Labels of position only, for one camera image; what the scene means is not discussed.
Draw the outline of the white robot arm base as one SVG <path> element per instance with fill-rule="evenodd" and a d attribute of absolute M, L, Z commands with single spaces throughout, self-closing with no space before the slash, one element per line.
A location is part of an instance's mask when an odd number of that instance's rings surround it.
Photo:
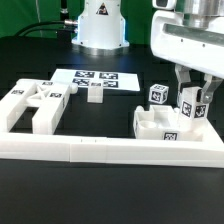
<path fill-rule="evenodd" d="M 121 0 L 85 0 L 73 46 L 91 55 L 126 53 L 129 42 L 125 39 L 125 19 L 120 7 Z"/>

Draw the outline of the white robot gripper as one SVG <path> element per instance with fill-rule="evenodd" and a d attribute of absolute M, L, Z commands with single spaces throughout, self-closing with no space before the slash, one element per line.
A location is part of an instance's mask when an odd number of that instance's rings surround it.
<path fill-rule="evenodd" d="M 190 69 L 207 73 L 200 102 L 210 104 L 224 79 L 224 0 L 152 0 L 154 56 L 176 63 L 177 106 Z"/>

